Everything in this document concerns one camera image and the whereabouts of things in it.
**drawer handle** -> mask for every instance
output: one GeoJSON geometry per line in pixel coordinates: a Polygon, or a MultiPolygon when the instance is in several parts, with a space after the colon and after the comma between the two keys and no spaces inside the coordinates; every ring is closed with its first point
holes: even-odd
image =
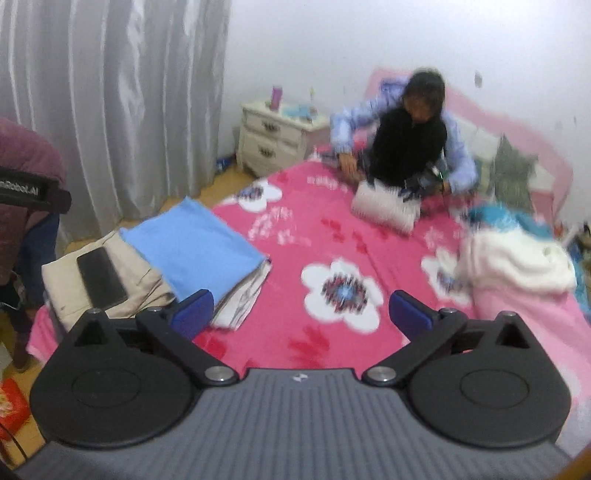
{"type": "Polygon", "coordinates": [[[279,131],[279,127],[276,124],[270,124],[269,122],[263,122],[262,126],[265,127],[270,134],[276,134],[279,131]]]}
{"type": "Polygon", "coordinates": [[[275,156],[275,152],[273,152],[273,150],[270,150],[269,148],[259,147],[259,152],[265,158],[272,158],[275,156]]]}

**woman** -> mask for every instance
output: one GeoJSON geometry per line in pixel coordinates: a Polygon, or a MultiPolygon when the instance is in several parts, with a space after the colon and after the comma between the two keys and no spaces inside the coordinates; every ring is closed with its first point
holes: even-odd
{"type": "MultiPolygon", "coordinates": [[[[47,140],[5,118],[0,118],[0,166],[58,180],[60,187],[66,178],[60,154],[47,140]]],[[[41,266],[56,259],[59,224],[56,213],[0,205],[0,308],[17,334],[12,356],[17,371],[27,367],[31,319],[43,305],[41,266]],[[17,274],[27,293],[25,302],[15,289],[17,274]]]]}
{"type": "Polygon", "coordinates": [[[445,84],[436,70],[418,70],[410,79],[385,80],[377,98],[331,117],[331,141],[343,174],[350,181],[366,175],[390,186],[435,164],[445,152],[450,170],[442,193],[468,191],[477,179],[455,120],[443,110],[445,84]],[[353,133],[380,121],[375,140],[361,162],[353,156],[353,133]]]}

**pink bottle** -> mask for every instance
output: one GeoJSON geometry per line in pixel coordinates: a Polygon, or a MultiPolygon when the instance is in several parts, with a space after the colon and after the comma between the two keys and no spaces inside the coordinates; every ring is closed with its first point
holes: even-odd
{"type": "Polygon", "coordinates": [[[274,112],[279,110],[279,104],[281,103],[282,97],[283,97],[283,88],[273,87],[273,92],[271,94],[271,104],[269,106],[270,110],[273,110],[274,112]]]}

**folded beige pants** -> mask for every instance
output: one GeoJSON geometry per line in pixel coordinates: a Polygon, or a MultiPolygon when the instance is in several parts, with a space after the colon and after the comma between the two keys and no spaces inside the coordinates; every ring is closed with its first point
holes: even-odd
{"type": "Polygon", "coordinates": [[[76,252],[43,265],[47,295],[66,330],[69,331],[80,316],[92,308],[76,259],[99,247],[107,250],[128,296],[123,303],[107,310],[110,318],[130,318],[144,308],[163,307],[174,300],[174,294],[162,274],[140,257],[135,248],[125,243],[118,231],[113,231],[76,252]]]}

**red bag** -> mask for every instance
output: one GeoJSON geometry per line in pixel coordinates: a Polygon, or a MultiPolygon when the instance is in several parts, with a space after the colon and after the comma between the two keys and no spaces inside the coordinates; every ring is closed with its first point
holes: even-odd
{"type": "MultiPolygon", "coordinates": [[[[31,415],[27,399],[12,378],[0,383],[0,423],[13,435],[31,415]]],[[[0,439],[10,441],[11,438],[0,428],[0,439]]]]}

